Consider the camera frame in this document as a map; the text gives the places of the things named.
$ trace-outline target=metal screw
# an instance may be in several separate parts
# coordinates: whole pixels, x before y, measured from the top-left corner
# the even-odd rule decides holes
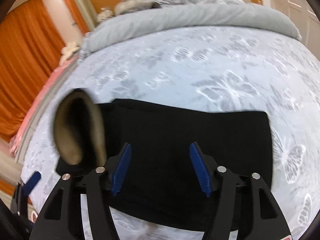
[[[103,173],[106,169],[104,167],[96,168],[96,173]]]
[[[63,179],[63,180],[68,180],[68,179],[70,179],[70,174],[69,174],[69,173],[63,174],[63,175],[62,175],[62,179]]]
[[[224,173],[224,172],[226,172],[226,171],[227,171],[227,168],[226,168],[226,167],[224,167],[224,166],[219,166],[219,167],[217,168],[217,170],[218,170],[219,172]]]
[[[260,179],[260,174],[259,173],[252,173],[252,177],[254,178],[254,179]]]

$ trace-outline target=white stuffed animal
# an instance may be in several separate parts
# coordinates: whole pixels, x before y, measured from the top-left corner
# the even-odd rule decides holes
[[[80,49],[80,47],[78,46],[78,44],[76,42],[68,42],[67,46],[62,48],[61,50],[61,58],[60,58],[60,62],[59,65],[63,65],[63,63],[65,63],[68,59],[70,59],[72,57],[72,55],[74,53],[76,53],[78,50]]]
[[[106,7],[101,8],[101,13],[97,15],[97,22],[102,23],[103,21],[108,20],[113,16],[114,16],[113,11],[109,10]]]

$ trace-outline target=blue bristle pad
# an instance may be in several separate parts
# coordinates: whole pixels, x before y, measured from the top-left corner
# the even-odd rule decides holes
[[[39,171],[36,171],[32,174],[28,182],[22,187],[22,192],[25,196],[28,196],[33,188],[37,185],[39,180],[41,179],[41,174]]]
[[[111,194],[115,196],[122,188],[124,177],[127,174],[127,170],[132,157],[132,148],[128,144],[125,148],[122,156],[120,157],[118,166],[116,167],[112,176]]]
[[[210,197],[212,192],[210,174],[194,143],[190,145],[190,159],[193,168],[195,169],[201,190],[207,195],[207,197]]]

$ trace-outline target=black cloth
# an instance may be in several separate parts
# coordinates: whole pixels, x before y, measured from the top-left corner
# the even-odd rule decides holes
[[[123,144],[132,146],[132,160],[123,187],[110,206],[153,223],[205,231],[217,206],[217,195],[201,191],[189,146],[233,173],[259,173],[271,187],[272,143],[265,112],[204,113],[131,99],[100,104],[108,156]],[[59,160],[62,175],[72,167]],[[237,229],[237,196],[233,229]]]

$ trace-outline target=bedspread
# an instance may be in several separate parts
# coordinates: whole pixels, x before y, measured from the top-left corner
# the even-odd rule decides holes
[[[294,240],[316,216],[320,62],[299,41],[246,27],[197,26],[152,33],[92,54],[63,84],[29,144],[21,176],[26,181],[34,171],[41,172],[31,193],[38,211],[59,180],[52,118],[59,101],[78,87],[88,88],[97,103],[133,98],[207,112],[267,112],[274,147],[271,190]],[[111,212],[120,239],[201,239],[203,234]],[[90,239],[87,218],[84,228]]]

